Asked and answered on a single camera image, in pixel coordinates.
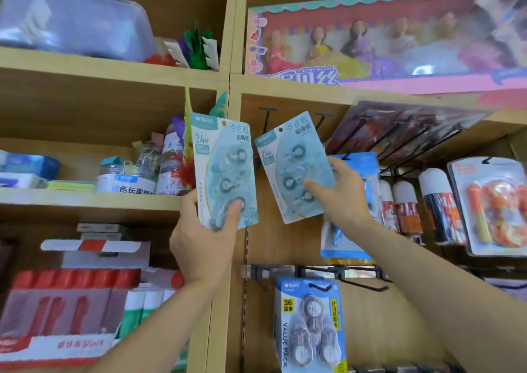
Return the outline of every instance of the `doll box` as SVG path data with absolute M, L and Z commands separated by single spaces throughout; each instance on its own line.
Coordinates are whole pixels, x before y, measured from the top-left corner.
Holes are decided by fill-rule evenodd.
M 245 73 L 438 94 L 527 88 L 527 0 L 325 0 L 250 8 Z

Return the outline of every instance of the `jar label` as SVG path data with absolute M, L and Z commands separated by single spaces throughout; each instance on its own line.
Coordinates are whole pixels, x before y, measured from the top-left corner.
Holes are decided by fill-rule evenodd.
M 167 134 L 163 145 L 163 154 L 166 152 L 182 152 L 183 142 L 176 132 Z
M 159 175 L 158 186 L 155 189 L 156 194 L 178 195 L 183 190 L 185 187 L 179 172 L 165 172 Z
M 106 173 L 97 177 L 97 193 L 154 194 L 155 182 L 138 176 Z

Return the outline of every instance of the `blister pack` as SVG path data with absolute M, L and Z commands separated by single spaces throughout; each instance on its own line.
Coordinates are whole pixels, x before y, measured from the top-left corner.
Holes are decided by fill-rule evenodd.
M 332 155 L 344 158 L 344 155 Z M 366 191 L 366 202 L 370 214 L 379 223 L 384 224 L 383 203 L 379 185 L 379 164 L 374 152 L 349 154 L 344 159 L 346 164 L 359 173 Z M 371 259 L 357 244 L 346 236 L 324 216 L 322 225 L 322 242 L 320 255 L 340 259 Z
M 311 117 L 303 112 L 254 140 L 284 223 L 320 215 L 320 203 L 302 182 L 336 184 Z
M 222 228 L 236 200 L 243 201 L 238 228 L 258 223 L 249 125 L 192 113 L 191 126 L 201 223 Z
M 527 256 L 527 177 L 520 162 L 472 157 L 448 164 L 475 256 Z
M 274 340 L 282 373 L 346 372 L 346 347 L 338 283 L 277 280 Z

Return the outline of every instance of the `blue package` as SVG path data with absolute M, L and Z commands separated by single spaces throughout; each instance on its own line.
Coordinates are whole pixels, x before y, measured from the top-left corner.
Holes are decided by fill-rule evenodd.
M 344 155 L 332 156 L 344 158 Z M 344 161 L 350 168 L 358 172 L 363 179 L 366 202 L 368 203 L 370 214 L 377 222 L 384 224 L 379 186 L 379 163 L 375 152 L 349 154 Z M 337 226 L 329 222 L 326 216 L 324 216 L 324 224 L 322 226 L 320 255 L 339 259 L 371 259 L 362 248 L 347 239 Z
M 249 125 L 195 112 L 190 120 L 201 223 L 222 228 L 236 200 L 243 201 L 238 228 L 258 223 Z
M 334 187 L 336 181 L 309 113 L 303 112 L 254 142 L 284 223 L 323 213 L 302 182 L 310 178 Z
M 346 373 L 337 281 L 277 279 L 273 337 L 282 373 Z
M 32 173 L 46 180 L 56 180 L 61 163 L 55 158 L 42 155 L 7 153 L 0 172 Z

